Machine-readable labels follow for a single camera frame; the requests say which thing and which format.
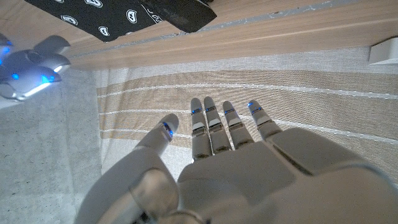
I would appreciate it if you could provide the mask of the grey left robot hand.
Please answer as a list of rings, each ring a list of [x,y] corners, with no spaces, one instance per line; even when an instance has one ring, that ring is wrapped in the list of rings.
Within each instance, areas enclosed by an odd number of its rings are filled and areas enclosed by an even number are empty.
[[[192,158],[177,179],[161,160],[178,118],[163,117],[92,186],[76,223],[396,223],[397,187],[313,132],[282,130],[252,100],[254,141],[233,105],[191,101]]]

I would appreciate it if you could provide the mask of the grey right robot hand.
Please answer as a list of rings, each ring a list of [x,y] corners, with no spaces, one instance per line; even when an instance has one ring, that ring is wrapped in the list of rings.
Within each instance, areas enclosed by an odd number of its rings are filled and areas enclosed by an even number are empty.
[[[61,73],[71,62],[63,55],[69,42],[51,35],[33,49],[14,50],[14,44],[1,35],[1,98],[23,102],[50,85],[62,81]]]

